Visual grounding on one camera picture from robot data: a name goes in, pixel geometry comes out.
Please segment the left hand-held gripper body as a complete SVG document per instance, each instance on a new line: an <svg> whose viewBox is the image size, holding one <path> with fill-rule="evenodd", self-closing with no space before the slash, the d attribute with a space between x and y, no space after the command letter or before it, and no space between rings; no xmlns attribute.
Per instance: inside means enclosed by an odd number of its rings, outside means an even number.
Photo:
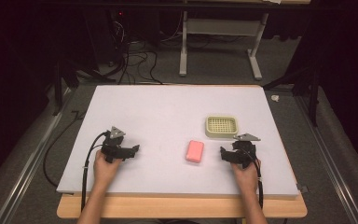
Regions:
<svg viewBox="0 0 358 224"><path fill-rule="evenodd" d="M114 159L122 159L125 153L129 153L126 148L121 147L125 133L113 126L103 141L101 152L105 155L105 160L112 163Z"/></svg>

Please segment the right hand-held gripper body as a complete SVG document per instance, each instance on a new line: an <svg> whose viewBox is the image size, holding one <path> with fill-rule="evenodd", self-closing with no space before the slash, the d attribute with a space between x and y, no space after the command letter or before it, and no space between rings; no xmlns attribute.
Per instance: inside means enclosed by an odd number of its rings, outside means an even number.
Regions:
<svg viewBox="0 0 358 224"><path fill-rule="evenodd" d="M240 164L242 168L247 168L252 163L258 168L258 158L255 155L255 145L253 144L253 141L258 141L258 138L246 133L237 135L234 139L230 162Z"/></svg>

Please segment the person's left hand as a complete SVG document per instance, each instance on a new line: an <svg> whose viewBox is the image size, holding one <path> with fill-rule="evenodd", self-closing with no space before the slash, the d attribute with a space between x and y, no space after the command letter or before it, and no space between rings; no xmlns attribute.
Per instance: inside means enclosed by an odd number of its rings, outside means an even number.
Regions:
<svg viewBox="0 0 358 224"><path fill-rule="evenodd" d="M94 186L107 189L116 176L121 159L115 159L112 162L105 160L105 155L98 150L94 160Z"/></svg>

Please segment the person's right hand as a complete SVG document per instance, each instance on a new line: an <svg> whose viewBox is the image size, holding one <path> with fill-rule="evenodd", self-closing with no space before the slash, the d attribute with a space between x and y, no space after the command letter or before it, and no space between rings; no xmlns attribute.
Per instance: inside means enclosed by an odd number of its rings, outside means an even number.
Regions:
<svg viewBox="0 0 358 224"><path fill-rule="evenodd" d="M238 164L231 163L236 183L244 195L255 194L258 189L258 175L254 164L242 169Z"/></svg>

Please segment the cream soap dish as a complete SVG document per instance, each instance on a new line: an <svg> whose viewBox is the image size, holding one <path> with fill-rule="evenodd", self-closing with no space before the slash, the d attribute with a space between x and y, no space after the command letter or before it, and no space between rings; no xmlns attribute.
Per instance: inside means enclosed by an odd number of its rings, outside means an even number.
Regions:
<svg viewBox="0 0 358 224"><path fill-rule="evenodd" d="M237 120L230 116L209 116L205 120L205 134L210 138L232 138L238 133Z"/></svg>

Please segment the pink soap bar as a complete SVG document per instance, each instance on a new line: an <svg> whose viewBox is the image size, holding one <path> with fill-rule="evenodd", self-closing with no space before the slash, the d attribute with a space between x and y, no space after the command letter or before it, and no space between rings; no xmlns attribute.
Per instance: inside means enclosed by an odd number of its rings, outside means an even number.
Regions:
<svg viewBox="0 0 358 224"><path fill-rule="evenodd" d="M200 163L203 149L204 149L204 144L202 142L191 140L187 147L186 160Z"/></svg>

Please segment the white foam mat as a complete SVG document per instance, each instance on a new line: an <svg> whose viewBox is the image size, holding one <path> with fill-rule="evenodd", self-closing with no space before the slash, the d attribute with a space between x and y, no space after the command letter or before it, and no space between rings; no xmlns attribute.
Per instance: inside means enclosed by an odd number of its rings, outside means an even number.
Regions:
<svg viewBox="0 0 358 224"><path fill-rule="evenodd" d="M282 139L264 90L259 86L99 86L76 138L58 186L60 192L90 189L82 178L84 163L92 161L90 146L113 126L125 133L123 147L140 145L135 157L121 164L112 193L238 194L231 166L220 156L233 138L205 134L211 115L231 116L240 133L258 138L266 197L293 198L298 191ZM186 160L191 140L204 144L200 163Z"/></svg>

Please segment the wooden table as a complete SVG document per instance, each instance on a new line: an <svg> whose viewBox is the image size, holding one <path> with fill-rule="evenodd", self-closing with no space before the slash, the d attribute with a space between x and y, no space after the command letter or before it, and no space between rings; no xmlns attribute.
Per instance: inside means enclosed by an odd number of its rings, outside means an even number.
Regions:
<svg viewBox="0 0 358 224"><path fill-rule="evenodd" d="M304 217L307 206L301 193L293 198L264 195L266 217ZM60 218L75 218L80 214L80 191L61 192L57 209ZM184 218L242 217L241 197L194 194L112 193L105 200L103 216L110 218Z"/></svg>

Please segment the black metal stand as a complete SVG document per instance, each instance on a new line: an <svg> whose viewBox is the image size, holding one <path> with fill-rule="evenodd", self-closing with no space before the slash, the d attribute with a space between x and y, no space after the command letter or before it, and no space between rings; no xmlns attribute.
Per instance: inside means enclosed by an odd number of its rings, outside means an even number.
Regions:
<svg viewBox="0 0 358 224"><path fill-rule="evenodd" d="M316 109L318 104L319 92L319 72L321 65L317 62L305 65L302 68L289 72L270 83L263 86L265 91L269 91L280 85L292 83L292 94L294 96L308 96L308 116L313 126L317 126Z"/></svg>
<svg viewBox="0 0 358 224"><path fill-rule="evenodd" d="M69 89L76 89L79 86L79 80L77 79L78 71L102 82L115 82L114 79L105 77L97 71L89 69L72 60L58 60L54 65L54 116L57 116L63 110L62 83L65 83Z"/></svg>

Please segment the metal floor rail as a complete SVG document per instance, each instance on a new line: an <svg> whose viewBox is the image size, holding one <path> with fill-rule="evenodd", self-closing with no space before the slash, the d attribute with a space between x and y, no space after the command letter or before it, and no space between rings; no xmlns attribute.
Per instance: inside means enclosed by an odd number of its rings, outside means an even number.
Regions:
<svg viewBox="0 0 358 224"><path fill-rule="evenodd" d="M347 214L348 219L350 220L351 224L358 224L358 205L354 201L353 195L347 183L345 182L341 172L338 170L337 165L332 155L330 154L329 148L327 147L321 132L310 120L309 110L305 100L302 97L296 96L295 101L297 107L301 111L301 114L305 118L310 128L313 138L316 141L325 170Z"/></svg>
<svg viewBox="0 0 358 224"><path fill-rule="evenodd" d="M0 168L0 224L8 224L17 211L61 118L61 111L55 115L55 100L52 100Z"/></svg>

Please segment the white metal desk frame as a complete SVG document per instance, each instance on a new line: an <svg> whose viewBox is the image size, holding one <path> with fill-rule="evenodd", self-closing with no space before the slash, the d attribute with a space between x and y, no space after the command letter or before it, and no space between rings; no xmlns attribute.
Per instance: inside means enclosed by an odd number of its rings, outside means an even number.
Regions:
<svg viewBox="0 0 358 224"><path fill-rule="evenodd" d="M252 36L255 39L254 46L247 50L247 55L255 80L261 80L262 74L256 54L262 35L264 34L268 18L269 14L264 13L259 21L189 19L187 17L187 12L185 11L183 13L182 21L182 47L180 52L179 76L186 76L188 35L236 35Z"/></svg>

